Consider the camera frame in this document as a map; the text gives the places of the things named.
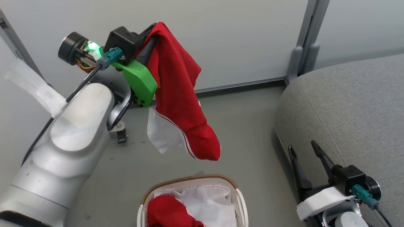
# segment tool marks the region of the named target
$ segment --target white tape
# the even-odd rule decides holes
[[[27,64],[20,59],[10,65],[11,70],[4,76],[34,97],[51,115],[56,117],[66,105],[66,99],[51,88]]]

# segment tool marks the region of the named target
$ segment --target gray couch cushion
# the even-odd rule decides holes
[[[282,144],[292,145],[314,186],[327,175],[310,145],[336,164],[355,165],[382,190],[380,208],[404,226],[404,55],[335,65],[307,73],[284,91],[275,118]],[[364,219],[384,226],[366,206]]]

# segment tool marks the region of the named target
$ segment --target green led light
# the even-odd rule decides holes
[[[87,49],[88,49],[89,51],[91,51],[92,53],[96,53],[99,57],[102,56],[102,54],[101,54],[101,47],[98,46],[95,42],[89,41],[89,42],[87,43]]]

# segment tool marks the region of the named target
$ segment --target laundry basket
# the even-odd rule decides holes
[[[237,220],[237,227],[248,227],[247,207],[243,194],[241,194],[241,191],[237,188],[234,181],[226,176],[218,174],[184,177],[153,186],[147,191],[142,199],[139,211],[137,212],[137,227],[148,227],[147,205],[152,199],[154,199],[154,194],[156,192],[167,189],[182,191],[187,188],[207,185],[220,185],[230,190],[231,202],[234,205],[234,215]]]

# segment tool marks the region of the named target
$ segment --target white cloth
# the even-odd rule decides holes
[[[163,190],[154,194],[171,195],[181,201],[189,215],[206,227],[237,227],[236,213],[230,190],[220,185],[193,187],[183,190]]]
[[[51,88],[34,70],[20,59],[10,65],[4,76],[34,97],[51,115],[56,117],[66,105],[66,99]]]
[[[147,136],[160,153],[166,152],[170,147],[180,147],[185,143],[181,129],[168,118],[158,115],[152,107],[149,108]]]

